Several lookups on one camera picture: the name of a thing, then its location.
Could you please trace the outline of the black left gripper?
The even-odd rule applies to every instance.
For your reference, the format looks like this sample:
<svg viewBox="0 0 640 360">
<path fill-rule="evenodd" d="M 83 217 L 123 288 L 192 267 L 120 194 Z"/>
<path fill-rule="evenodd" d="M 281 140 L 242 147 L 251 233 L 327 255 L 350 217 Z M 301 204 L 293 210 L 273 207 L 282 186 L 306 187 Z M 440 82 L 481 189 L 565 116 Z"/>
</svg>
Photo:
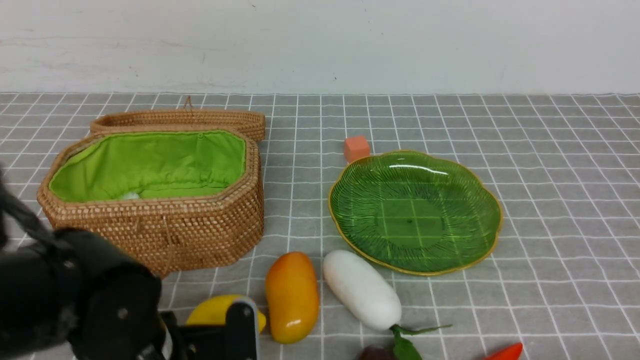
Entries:
<svg viewBox="0 0 640 360">
<path fill-rule="evenodd" d="M 249 297 L 236 298 L 223 325 L 178 325 L 172 311 L 158 313 L 160 332 L 151 360 L 259 360 L 259 311 Z"/>
</svg>

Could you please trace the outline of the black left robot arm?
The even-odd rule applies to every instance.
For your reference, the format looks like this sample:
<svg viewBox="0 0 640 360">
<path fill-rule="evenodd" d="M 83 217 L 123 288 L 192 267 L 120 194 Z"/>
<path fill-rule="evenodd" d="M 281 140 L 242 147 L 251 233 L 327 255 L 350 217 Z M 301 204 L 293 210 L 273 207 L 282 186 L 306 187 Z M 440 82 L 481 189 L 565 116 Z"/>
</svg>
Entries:
<svg viewBox="0 0 640 360">
<path fill-rule="evenodd" d="M 52 230 L 2 184 L 1 218 L 33 242 L 2 251 L 1 358 L 71 346 L 78 360 L 258 360 L 259 318 L 240 297 L 222 325 L 178 325 L 162 280 L 100 235 Z"/>
</svg>

